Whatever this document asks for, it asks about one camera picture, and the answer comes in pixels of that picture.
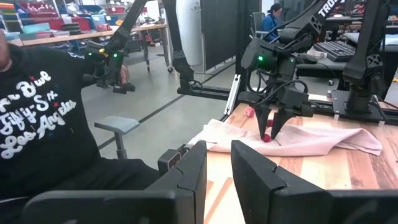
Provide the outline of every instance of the towel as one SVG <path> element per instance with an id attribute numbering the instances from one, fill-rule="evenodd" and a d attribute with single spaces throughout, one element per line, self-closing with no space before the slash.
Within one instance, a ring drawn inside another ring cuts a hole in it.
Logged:
<path id="1" fill-rule="evenodd" d="M 314 128 L 285 124 L 277 137 L 264 142 L 258 134 L 212 119 L 188 146 L 206 141 L 209 151 L 230 152 L 231 141 L 240 140 L 265 156 L 324 156 L 333 147 L 356 149 L 380 156 L 381 143 L 363 128 Z"/>

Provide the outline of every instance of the keyboard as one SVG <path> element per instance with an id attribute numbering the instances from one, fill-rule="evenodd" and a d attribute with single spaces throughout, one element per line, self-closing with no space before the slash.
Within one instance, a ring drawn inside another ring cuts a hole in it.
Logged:
<path id="1" fill-rule="evenodd" d="M 313 48 L 327 53 L 327 57 L 334 62 L 348 62 L 356 51 L 355 47 L 341 41 L 316 43 Z"/>

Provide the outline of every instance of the workbench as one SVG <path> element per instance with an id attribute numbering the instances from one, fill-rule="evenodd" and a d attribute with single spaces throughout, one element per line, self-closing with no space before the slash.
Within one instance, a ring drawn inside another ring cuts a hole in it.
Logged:
<path id="1" fill-rule="evenodd" d="M 160 36 L 163 40 L 163 51 L 164 51 L 164 57 L 165 57 L 165 62 L 166 66 L 170 66 L 170 60 L 169 60 L 169 51 L 167 48 L 167 45 L 169 44 L 167 41 L 167 33 L 166 33 L 166 24 L 149 24 L 149 25 L 141 25 L 140 27 L 136 27 L 131 29 L 131 32 L 144 32 L 152 29 L 158 29 L 160 32 Z M 68 35 L 68 36 L 60 36 L 60 37 L 49 37 L 49 38 L 43 38 L 43 39 L 35 39 L 35 40 L 11 40 L 9 43 L 20 46 L 20 47 L 25 47 L 25 46 L 32 46 L 32 45 L 40 45 L 40 44 L 53 44 L 57 42 L 64 42 L 64 41 L 69 41 L 69 40 L 81 40 L 81 39 L 92 39 L 92 38 L 98 38 L 98 37 L 104 37 L 108 35 L 113 35 L 115 30 L 110 30 L 110 31 L 104 31 L 104 32 L 92 32 L 89 34 L 78 34 L 78 35 Z M 147 62 L 147 69 L 149 71 L 149 60 L 148 60 L 148 46 L 146 41 L 143 41 L 144 43 L 144 56 Z"/>
<path id="2" fill-rule="evenodd" d="M 359 40 L 359 33 L 347 33 L 343 35 L 347 38 L 350 45 L 355 46 Z M 388 89 L 391 86 L 392 79 L 396 74 L 398 62 L 394 58 L 398 57 L 398 46 L 386 45 L 384 52 L 384 83 L 386 89 L 381 95 L 382 99 L 387 96 Z M 300 64 L 297 65 L 296 76 L 297 77 L 319 77 L 319 78 L 341 78 L 346 62 L 333 62 L 328 58 L 324 58 L 318 61 L 316 64 Z M 339 83 L 338 90 L 346 90 L 343 82 Z"/>
<path id="3" fill-rule="evenodd" d="M 330 101 L 326 96 L 310 99 Z M 248 118 L 247 105 L 240 104 L 225 121 L 233 126 L 258 133 L 256 117 Z M 315 114 L 312 118 L 296 117 L 289 124 L 364 128 L 383 145 L 379 157 L 357 150 L 333 148 L 326 156 L 269 157 L 279 166 L 323 189 L 398 189 L 398 127 L 359 123 Z M 231 154 L 208 152 L 205 224 L 244 224 L 238 195 L 233 184 Z"/>

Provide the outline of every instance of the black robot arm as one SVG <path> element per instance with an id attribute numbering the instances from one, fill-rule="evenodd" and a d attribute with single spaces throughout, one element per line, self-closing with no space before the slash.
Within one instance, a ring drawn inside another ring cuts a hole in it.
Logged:
<path id="1" fill-rule="evenodd" d="M 124 48 L 129 40 L 131 29 L 136 23 L 139 14 L 144 8 L 148 0 L 135 0 L 127 13 L 123 23 L 112 35 L 110 41 L 106 45 L 101 45 L 95 42 L 87 44 L 85 58 L 90 60 L 90 63 L 97 64 L 93 77 L 106 78 L 107 80 L 119 80 L 123 58 L 126 56 Z M 167 13 L 167 20 L 170 29 L 170 36 L 173 45 L 173 66 L 175 70 L 180 73 L 181 88 L 187 89 L 195 83 L 193 81 L 194 71 L 185 58 L 182 50 L 180 30 L 178 28 L 177 13 L 175 10 L 176 0 L 164 0 L 163 5 Z"/>
<path id="2" fill-rule="evenodd" d="M 343 80 L 350 83 L 347 110 L 368 113 L 373 95 L 380 96 L 385 90 L 384 65 L 379 52 L 385 39 L 390 4 L 391 0 L 366 2 L 365 25 L 361 28 L 358 46 L 343 70 Z"/>
<path id="3" fill-rule="evenodd" d="M 241 66 L 251 72 L 258 70 L 268 75 L 263 90 L 253 90 L 248 82 L 248 92 L 241 93 L 239 100 L 249 103 L 256 111 L 260 137 L 264 139 L 271 106 L 278 112 L 274 115 L 271 138 L 274 139 L 283 125 L 294 116 L 313 116 L 308 101 L 308 86 L 300 80 L 293 80 L 297 62 L 302 61 L 293 53 L 309 50 L 320 35 L 322 25 L 328 15 L 341 0 L 316 0 L 300 15 L 275 29 L 285 27 L 279 32 L 279 43 L 271 44 L 264 39 L 254 38 L 242 57 Z M 304 86 L 304 92 L 295 87 Z"/>

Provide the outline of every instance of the woman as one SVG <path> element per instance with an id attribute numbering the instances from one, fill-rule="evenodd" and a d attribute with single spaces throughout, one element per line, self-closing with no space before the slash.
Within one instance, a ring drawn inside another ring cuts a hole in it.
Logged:
<path id="1" fill-rule="evenodd" d="M 268 10 L 268 15 L 262 20 L 262 31 L 271 31 L 273 28 L 279 25 L 278 18 L 282 13 L 282 6 L 279 3 L 275 3 L 271 6 L 271 9 Z M 266 41 L 271 42 L 278 38 L 278 30 L 273 31 L 268 35 Z"/>

